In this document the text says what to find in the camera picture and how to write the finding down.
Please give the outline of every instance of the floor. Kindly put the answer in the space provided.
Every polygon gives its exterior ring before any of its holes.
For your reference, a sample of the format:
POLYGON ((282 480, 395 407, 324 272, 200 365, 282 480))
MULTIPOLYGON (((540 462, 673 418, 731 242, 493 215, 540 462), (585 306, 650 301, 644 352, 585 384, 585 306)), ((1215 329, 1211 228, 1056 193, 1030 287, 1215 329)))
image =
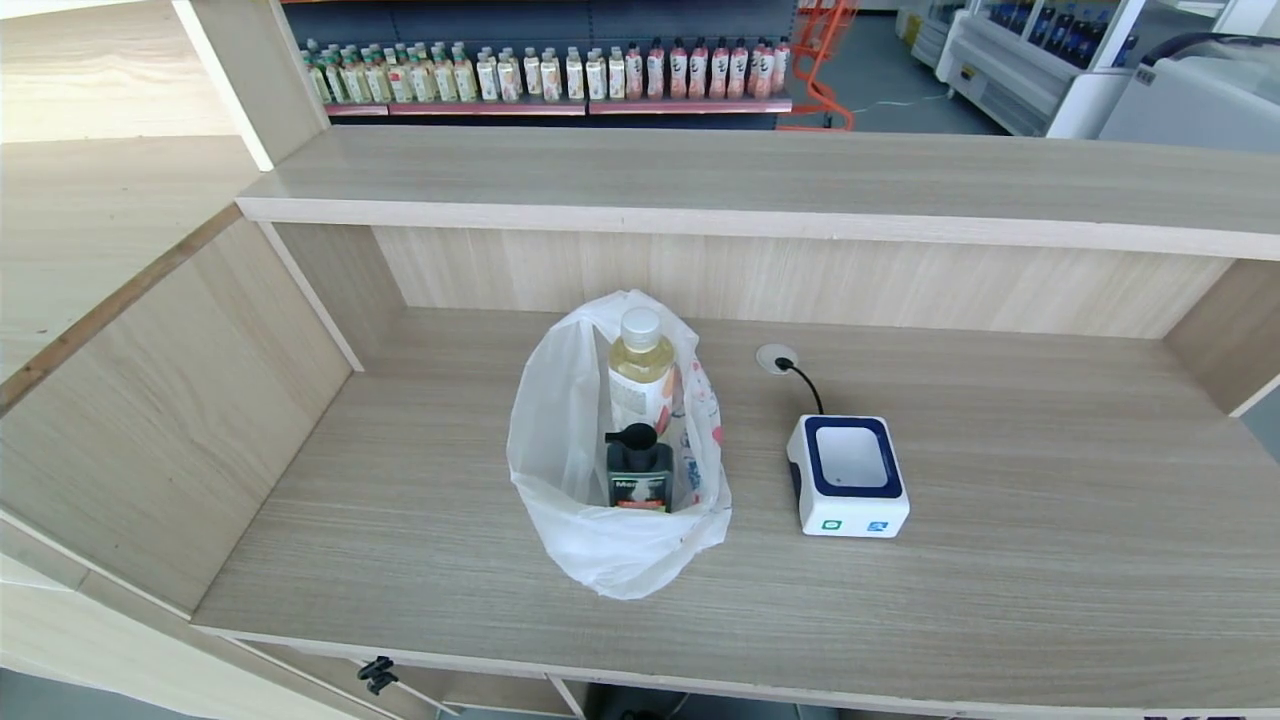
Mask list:
MULTIPOLYGON (((836 56, 818 74, 818 81, 836 92, 836 100, 854 113, 856 131, 1009 135, 964 97, 947 100, 947 86, 911 58, 893 35, 893 22, 891 13, 858 15, 836 56)), ((803 102, 803 87, 795 78, 792 83, 787 90, 796 102, 803 102)), ((787 115, 778 124, 820 123, 820 115, 787 115)))

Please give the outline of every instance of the bottle label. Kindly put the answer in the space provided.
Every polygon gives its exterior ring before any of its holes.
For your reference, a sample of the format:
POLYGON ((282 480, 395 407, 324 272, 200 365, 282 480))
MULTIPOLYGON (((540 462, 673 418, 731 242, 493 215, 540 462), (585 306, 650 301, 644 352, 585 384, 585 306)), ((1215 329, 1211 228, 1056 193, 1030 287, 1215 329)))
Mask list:
POLYGON ((635 423, 653 425, 658 434, 671 423, 671 409, 676 392, 676 366, 652 383, 632 380, 609 369, 609 400, 613 406, 613 427, 623 429, 635 423))
POLYGON ((397 102, 412 102, 413 94, 410 91, 408 79, 404 77, 403 70, 392 70, 387 73, 387 77, 392 81, 392 95, 396 96, 397 102))

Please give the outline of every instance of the beverage bottle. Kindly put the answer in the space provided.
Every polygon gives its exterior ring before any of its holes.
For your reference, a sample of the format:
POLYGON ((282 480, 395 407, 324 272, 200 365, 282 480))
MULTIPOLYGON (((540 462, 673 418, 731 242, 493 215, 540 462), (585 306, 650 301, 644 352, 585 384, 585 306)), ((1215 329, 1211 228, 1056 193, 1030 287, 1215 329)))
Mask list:
POLYGON ((1133 53, 1133 49, 1137 47, 1137 45, 1138 45, 1138 26, 1134 24, 1133 31, 1129 33, 1129 37, 1124 38, 1124 45, 1120 46, 1120 53, 1116 54, 1115 67, 1123 68, 1125 61, 1129 60, 1129 54, 1133 53))
POLYGON ((609 100, 622 100, 627 96, 627 61, 622 49, 609 49, 609 100))
POLYGON ((739 37, 737 44, 733 46, 733 54, 728 59, 728 86, 724 96, 730 100, 741 100, 742 91, 746 87, 746 65, 750 61, 751 56, 746 51, 746 38, 739 37))
POLYGON ((1057 10, 1053 8, 1052 3, 1046 3, 1044 6, 1041 8, 1041 14, 1036 18, 1036 26, 1032 28, 1032 35, 1027 38, 1032 45, 1044 44, 1044 38, 1048 37, 1048 31, 1053 26, 1055 14, 1057 14, 1057 10))
POLYGON ((1053 20, 1053 32, 1044 41, 1044 50, 1057 55, 1066 45, 1066 33, 1075 22, 1075 3, 1069 3, 1062 13, 1053 20))
POLYGON ((1071 23, 1071 29, 1066 32, 1066 42, 1062 44, 1062 49, 1057 51, 1057 56, 1062 58, 1073 65, 1079 64, 1076 61, 1075 53, 1080 47, 1080 42, 1084 40, 1089 28, 1093 26, 1093 10, 1084 10, 1080 13, 1080 19, 1071 23))
POLYGON ((791 63, 791 38, 782 36, 773 50, 773 92, 782 92, 787 82, 787 65, 791 63))
POLYGON ((728 47, 727 41, 721 37, 716 44, 716 53, 712 54, 712 85, 707 91, 707 97, 723 100, 728 83, 728 47))
POLYGON ((532 47, 525 47, 525 85, 529 87, 531 97, 539 97, 543 94, 543 69, 538 61, 538 50, 532 47))
POLYGON ((699 37, 689 55, 689 99, 707 97, 707 38, 699 37))
POLYGON ((1093 59, 1093 54, 1098 51, 1098 45, 1102 44, 1102 36, 1107 32, 1107 12, 1102 10, 1098 13, 1098 19, 1093 20, 1089 27, 1084 31, 1080 44, 1075 46, 1074 61, 1080 68, 1088 68, 1089 60, 1093 59))
POLYGON ((627 45, 626 56, 627 100, 640 100, 644 94, 644 59, 635 42, 627 45))
POLYGON ((662 38, 654 37, 649 45, 649 100, 662 100, 666 91, 666 60, 667 51, 662 47, 662 38))
POLYGON ((689 96, 689 53, 685 40, 677 37, 671 47, 671 97, 684 100, 689 96))

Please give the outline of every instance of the wooden panel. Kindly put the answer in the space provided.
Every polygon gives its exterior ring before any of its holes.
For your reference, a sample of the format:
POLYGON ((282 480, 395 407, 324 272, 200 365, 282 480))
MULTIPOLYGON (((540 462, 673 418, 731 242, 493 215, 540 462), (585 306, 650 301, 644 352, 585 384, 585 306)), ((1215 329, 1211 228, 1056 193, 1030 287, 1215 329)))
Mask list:
POLYGON ((547 676, 512 678, 458 670, 413 667, 397 662, 396 674, 412 688, 431 688, 447 705, 532 715, 572 717, 573 712, 547 676))
POLYGON ((260 169, 329 127, 278 0, 174 0, 173 8, 260 169))
POLYGON ((356 225, 274 228, 355 356, 378 355, 404 299, 374 233, 356 225))
POLYGON ((189 614, 348 373, 236 220, 0 420, 0 510, 189 614))
POLYGON ((6 143, 236 135, 166 1, 14 18, 0 33, 6 143))
POLYGON ((74 591, 88 568, 0 520, 0 583, 74 591))
POLYGON ((639 288, 677 315, 1164 337, 1230 264, 1097 250, 374 228, 416 307, 567 313, 639 288))
POLYGON ((435 719, 436 705, 422 700, 422 697, 406 691, 403 687, 392 684, 379 694, 369 692, 365 682, 356 676, 357 666, 342 657, 321 657, 307 655, 291 647, 268 643, 243 643, 252 652, 262 657, 271 659, 280 665, 305 673, 315 682, 356 697, 361 703, 378 708, 392 717, 401 720, 435 719))
POLYGON ((1280 469, 1161 342, 691 322, 732 523, 672 584, 620 603, 552 562, 509 484, 512 401, 557 319, 406 311, 195 623, 397 662, 942 716, 1280 707, 1280 469), (829 410, 888 419, 911 496, 895 541, 800 533, 783 446, 813 401, 759 369, 769 341, 799 351, 829 410), (370 597, 412 601, 369 612, 370 597))
POLYGON ((1280 260, 1276 155, 908 133, 419 131, 332 128, 237 202, 266 222, 1280 260), (1220 188, 1211 204, 1206 187, 1220 188))
POLYGON ((256 177, 232 136, 0 145, 0 379, 256 177))
POLYGON ((1238 260, 1165 342, 1224 413, 1243 415, 1280 386, 1280 263, 1238 260))
POLYGON ((20 659, 20 667, 49 667, 60 680, 196 717, 387 717, 201 633, 101 575, 91 574, 83 589, 86 594, 0 585, 5 662, 20 659))

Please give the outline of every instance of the bottle cap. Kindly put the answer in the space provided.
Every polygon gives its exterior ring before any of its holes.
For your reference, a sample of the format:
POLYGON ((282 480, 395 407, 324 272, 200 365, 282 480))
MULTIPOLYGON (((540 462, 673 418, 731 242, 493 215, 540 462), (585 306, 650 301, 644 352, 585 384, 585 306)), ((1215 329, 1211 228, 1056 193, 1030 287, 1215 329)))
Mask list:
POLYGON ((662 340, 662 318, 648 307, 632 307, 622 314, 622 343, 636 352, 653 350, 662 340))

